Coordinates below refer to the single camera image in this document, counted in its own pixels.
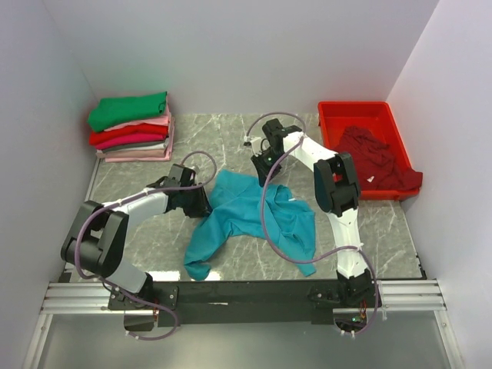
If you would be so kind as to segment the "teal t shirt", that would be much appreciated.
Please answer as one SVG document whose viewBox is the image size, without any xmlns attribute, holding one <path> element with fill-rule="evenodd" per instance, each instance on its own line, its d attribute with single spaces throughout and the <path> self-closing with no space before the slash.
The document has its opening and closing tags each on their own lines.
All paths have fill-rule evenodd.
<svg viewBox="0 0 492 369">
<path fill-rule="evenodd" d="M 227 170 L 219 172 L 209 197 L 212 212 L 194 229 L 184 254 L 184 268 L 192 279 L 203 281 L 208 276 L 208 259 L 229 238 L 264 238 L 261 195 L 256 178 Z M 289 188 L 268 186 L 264 220 L 270 239 L 286 256 L 295 260 L 314 257 L 315 213 L 305 201 L 295 199 Z"/>
</svg>

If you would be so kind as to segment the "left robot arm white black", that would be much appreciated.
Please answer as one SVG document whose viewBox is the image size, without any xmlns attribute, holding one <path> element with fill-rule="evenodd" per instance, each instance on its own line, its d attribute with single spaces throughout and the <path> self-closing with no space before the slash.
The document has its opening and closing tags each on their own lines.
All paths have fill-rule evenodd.
<svg viewBox="0 0 492 369">
<path fill-rule="evenodd" d="M 156 304 L 152 276 L 123 257 L 126 237 L 143 221 L 177 208 L 189 218 L 207 217 L 211 206 L 197 173 L 174 164 L 167 175 L 132 196 L 102 204 L 85 201 L 61 246 L 61 259 L 127 291 L 126 299 L 137 309 Z"/>
</svg>

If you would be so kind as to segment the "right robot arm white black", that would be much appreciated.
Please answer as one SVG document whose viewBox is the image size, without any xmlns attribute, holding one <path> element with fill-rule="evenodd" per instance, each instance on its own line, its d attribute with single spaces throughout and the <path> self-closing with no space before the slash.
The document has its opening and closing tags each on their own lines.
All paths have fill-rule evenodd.
<svg viewBox="0 0 492 369">
<path fill-rule="evenodd" d="M 318 144 L 305 133 L 305 127 L 284 127 L 278 119 L 264 123 L 263 138 L 244 136 L 244 145 L 253 152 L 251 161 L 259 185 L 268 189 L 269 181 L 279 173 L 288 156 L 297 159 L 314 176 L 314 196 L 318 207 L 327 215 L 334 236 L 335 249 L 315 259 L 302 261 L 288 257 L 269 242 L 283 259 L 295 264 L 312 264 L 329 255 L 337 255 L 337 297 L 342 305 L 357 307 L 375 294 L 375 273 L 363 254 L 358 229 L 358 205 L 361 196 L 354 162 L 350 154 L 337 153 Z"/>
</svg>

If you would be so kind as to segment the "grey white folded t shirt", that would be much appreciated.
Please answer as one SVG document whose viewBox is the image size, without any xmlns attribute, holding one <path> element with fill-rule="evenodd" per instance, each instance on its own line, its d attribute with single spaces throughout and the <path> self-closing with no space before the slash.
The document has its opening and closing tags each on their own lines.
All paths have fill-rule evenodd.
<svg viewBox="0 0 492 369">
<path fill-rule="evenodd" d="M 105 149 L 97 149 L 97 153 L 108 153 L 113 151 L 126 151 L 126 150 L 134 150 L 137 148 L 153 148 L 156 146 L 157 148 L 163 147 L 166 148 L 170 138 L 166 138 L 163 141 L 149 141 L 149 142 L 139 142 L 139 143 L 131 143 L 126 145 L 116 145 L 110 148 Z"/>
</svg>

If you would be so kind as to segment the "magenta folded t shirt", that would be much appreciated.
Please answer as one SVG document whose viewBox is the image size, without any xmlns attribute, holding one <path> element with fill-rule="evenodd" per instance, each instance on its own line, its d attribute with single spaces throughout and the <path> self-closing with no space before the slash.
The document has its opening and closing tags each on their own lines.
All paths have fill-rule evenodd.
<svg viewBox="0 0 492 369">
<path fill-rule="evenodd" d="M 112 138 L 102 143 L 96 144 L 95 148 L 97 150 L 103 150 L 107 148 L 112 148 L 119 145 L 129 145 L 129 144 L 139 144 L 148 143 L 152 141 L 164 141 L 167 138 L 167 134 L 147 134 L 147 133 L 135 133 L 131 135 L 124 135 L 117 138 Z"/>
</svg>

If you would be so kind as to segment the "dark red t shirt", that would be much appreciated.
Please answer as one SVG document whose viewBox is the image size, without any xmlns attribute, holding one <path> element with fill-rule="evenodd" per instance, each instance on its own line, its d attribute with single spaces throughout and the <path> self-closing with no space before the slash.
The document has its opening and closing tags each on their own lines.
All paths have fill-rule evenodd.
<svg viewBox="0 0 492 369">
<path fill-rule="evenodd" d="M 349 126 L 335 151 L 348 152 L 354 161 L 361 188 L 366 191 L 413 191 L 421 187 L 423 173 L 397 164 L 390 145 L 366 128 Z"/>
</svg>

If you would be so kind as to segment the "red plastic bin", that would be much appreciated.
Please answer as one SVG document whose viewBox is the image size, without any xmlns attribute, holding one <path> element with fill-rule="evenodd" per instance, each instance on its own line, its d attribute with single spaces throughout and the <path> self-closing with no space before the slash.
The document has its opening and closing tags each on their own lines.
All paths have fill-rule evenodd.
<svg viewBox="0 0 492 369">
<path fill-rule="evenodd" d="M 335 151 L 347 127 L 366 128 L 375 138 L 390 145 L 390 150 L 402 170 L 413 169 L 388 103 L 382 101 L 322 101 L 318 104 L 318 112 L 322 139 L 326 148 Z M 413 191 L 366 191 L 361 189 L 361 198 L 403 201 L 417 195 L 420 189 Z"/>
</svg>

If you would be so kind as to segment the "red folded t shirt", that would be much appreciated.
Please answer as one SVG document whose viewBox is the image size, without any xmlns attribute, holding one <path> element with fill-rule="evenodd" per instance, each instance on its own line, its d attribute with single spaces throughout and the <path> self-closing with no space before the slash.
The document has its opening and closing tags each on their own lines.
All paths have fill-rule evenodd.
<svg viewBox="0 0 492 369">
<path fill-rule="evenodd" d="M 147 133 L 147 134 L 158 134 L 158 135 L 168 135 L 168 126 L 156 126 L 156 125 L 136 125 L 128 126 L 122 129 L 117 129 L 114 131 L 103 131 L 103 132 L 92 132 L 89 136 L 89 144 L 96 146 L 96 144 L 102 143 L 112 138 L 117 138 L 124 135 L 131 135 L 135 133 Z"/>
</svg>

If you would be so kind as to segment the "green folded t shirt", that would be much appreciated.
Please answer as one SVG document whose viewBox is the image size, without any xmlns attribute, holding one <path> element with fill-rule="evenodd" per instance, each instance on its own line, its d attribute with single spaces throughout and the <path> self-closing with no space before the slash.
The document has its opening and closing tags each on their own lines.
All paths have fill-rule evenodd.
<svg viewBox="0 0 492 369">
<path fill-rule="evenodd" d="M 129 121 L 157 118 L 165 112 L 166 91 L 142 96 L 103 98 L 90 112 L 87 123 L 95 132 Z"/>
</svg>

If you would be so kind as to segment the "aluminium frame rail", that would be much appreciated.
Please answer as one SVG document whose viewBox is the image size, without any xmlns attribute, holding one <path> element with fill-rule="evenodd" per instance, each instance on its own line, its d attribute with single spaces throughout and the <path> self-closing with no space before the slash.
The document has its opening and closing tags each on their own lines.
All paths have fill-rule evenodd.
<svg viewBox="0 0 492 369">
<path fill-rule="evenodd" d="M 139 191 L 142 186 L 168 173 L 166 161 L 106 164 L 98 161 L 88 187 L 87 198 L 109 201 Z M 154 217 L 133 229 L 125 248 L 125 258 L 149 272 L 157 282 L 187 281 L 183 255 L 195 222 L 181 211 Z M 440 285 L 421 267 L 401 205 L 396 201 L 364 201 L 359 226 L 365 249 L 377 270 L 382 295 L 382 311 L 431 311 L 437 320 L 437 337 L 444 358 L 452 368 L 461 368 L 454 332 Z M 211 259 L 209 281 L 302 281 L 303 275 L 291 263 L 278 257 L 268 243 L 250 236 L 231 238 Z M 106 312 L 108 292 L 82 280 L 71 265 L 65 266 L 60 283 L 74 288 L 73 305 L 68 295 L 44 304 L 28 348 L 24 367 L 37 368 L 47 351 L 47 339 L 58 314 Z"/>
</svg>

